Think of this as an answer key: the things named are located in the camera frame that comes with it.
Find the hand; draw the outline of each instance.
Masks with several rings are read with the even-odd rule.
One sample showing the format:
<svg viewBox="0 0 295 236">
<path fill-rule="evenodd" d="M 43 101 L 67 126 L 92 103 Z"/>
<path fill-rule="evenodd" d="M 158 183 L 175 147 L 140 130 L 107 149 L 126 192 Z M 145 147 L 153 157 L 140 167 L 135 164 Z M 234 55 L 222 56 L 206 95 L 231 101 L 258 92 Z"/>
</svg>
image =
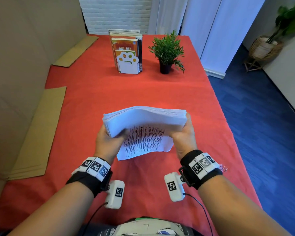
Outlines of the hand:
<svg viewBox="0 0 295 236">
<path fill-rule="evenodd" d="M 169 136 L 173 138 L 179 160 L 181 160 L 190 151 L 198 149 L 196 137 L 194 135 L 194 128 L 191 122 L 191 116 L 187 113 L 186 117 L 187 122 L 182 128 L 182 131 L 169 133 Z"/>
<path fill-rule="evenodd" d="M 118 151 L 124 140 L 128 137 L 130 131 L 127 129 L 122 130 L 116 137 L 111 138 L 104 126 L 102 125 L 96 138 L 96 148 L 95 157 L 100 157 L 112 165 L 114 158 L 116 157 Z"/>
</svg>

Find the left hand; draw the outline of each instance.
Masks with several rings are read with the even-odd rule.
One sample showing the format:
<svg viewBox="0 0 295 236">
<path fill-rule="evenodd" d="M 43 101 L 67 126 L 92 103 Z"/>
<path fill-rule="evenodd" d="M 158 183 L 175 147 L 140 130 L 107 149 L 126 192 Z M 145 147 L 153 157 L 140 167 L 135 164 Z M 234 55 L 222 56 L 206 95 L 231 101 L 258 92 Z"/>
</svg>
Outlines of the left hand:
<svg viewBox="0 0 295 236">
<path fill-rule="evenodd" d="M 97 134 L 94 156 L 100 157 L 108 162 L 108 164 L 112 165 L 122 143 L 126 140 L 129 134 L 130 131 L 124 129 L 116 137 L 111 138 L 103 124 Z"/>
</svg>

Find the green plant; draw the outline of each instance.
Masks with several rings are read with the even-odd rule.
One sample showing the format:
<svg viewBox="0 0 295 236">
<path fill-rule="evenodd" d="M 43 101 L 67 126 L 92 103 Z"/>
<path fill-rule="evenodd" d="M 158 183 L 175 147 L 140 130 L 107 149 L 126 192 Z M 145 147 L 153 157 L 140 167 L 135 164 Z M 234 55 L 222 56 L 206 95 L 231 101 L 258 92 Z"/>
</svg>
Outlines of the green plant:
<svg viewBox="0 0 295 236">
<path fill-rule="evenodd" d="M 180 60 L 179 56 L 183 56 L 184 50 L 183 47 L 180 47 L 180 40 L 177 39 L 176 31 L 174 30 L 170 35 L 165 35 L 162 39 L 154 37 L 153 46 L 150 47 L 150 51 L 155 54 L 155 57 L 163 65 L 174 64 L 178 66 L 183 72 L 185 71 L 184 66 Z"/>
<path fill-rule="evenodd" d="M 272 43 L 273 38 L 277 35 L 284 36 L 295 33 L 295 6 L 291 9 L 280 6 L 277 12 L 279 14 L 275 19 L 277 30 L 267 40 L 267 43 Z"/>
</svg>

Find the table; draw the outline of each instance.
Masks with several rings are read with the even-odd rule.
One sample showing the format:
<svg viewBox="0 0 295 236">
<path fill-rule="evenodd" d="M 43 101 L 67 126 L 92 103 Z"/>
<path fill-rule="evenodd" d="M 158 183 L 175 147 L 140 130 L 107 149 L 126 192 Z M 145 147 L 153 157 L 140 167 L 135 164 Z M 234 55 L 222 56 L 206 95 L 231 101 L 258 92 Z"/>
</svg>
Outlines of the table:
<svg viewBox="0 0 295 236">
<path fill-rule="evenodd" d="M 174 67 L 169 75 L 159 72 L 158 59 L 148 49 L 151 35 L 143 37 L 143 72 L 138 75 L 117 72 L 109 36 L 100 36 L 70 68 L 51 66 L 46 88 L 67 86 L 67 91 L 46 174 L 6 184 L 0 199 L 0 229 L 17 226 L 63 187 L 85 158 L 93 155 L 103 113 L 136 105 L 186 109 L 192 116 L 199 149 L 227 166 L 225 176 L 261 206 L 197 53 L 188 36 L 179 38 L 185 51 L 181 58 L 185 73 Z M 116 225 L 150 216 L 180 222 L 209 235 L 203 209 L 194 199 L 186 197 L 174 203 L 169 198 L 164 175 L 179 167 L 174 147 L 168 153 L 115 159 L 112 180 L 126 184 L 122 207 L 102 208 L 93 221 Z M 199 199 L 194 188 L 184 188 Z M 105 193 L 96 197 L 86 220 L 105 197 Z"/>
</svg>

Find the blue carpet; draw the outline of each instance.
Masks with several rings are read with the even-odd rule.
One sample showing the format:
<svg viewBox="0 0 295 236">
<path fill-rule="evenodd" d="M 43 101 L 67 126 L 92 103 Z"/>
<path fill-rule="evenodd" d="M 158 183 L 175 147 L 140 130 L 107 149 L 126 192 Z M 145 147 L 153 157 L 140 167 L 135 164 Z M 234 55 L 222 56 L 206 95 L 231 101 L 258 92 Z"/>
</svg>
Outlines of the blue carpet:
<svg viewBox="0 0 295 236">
<path fill-rule="evenodd" d="M 295 236 L 295 113 L 263 71 L 246 73 L 247 54 L 209 80 L 264 211 Z"/>
</svg>

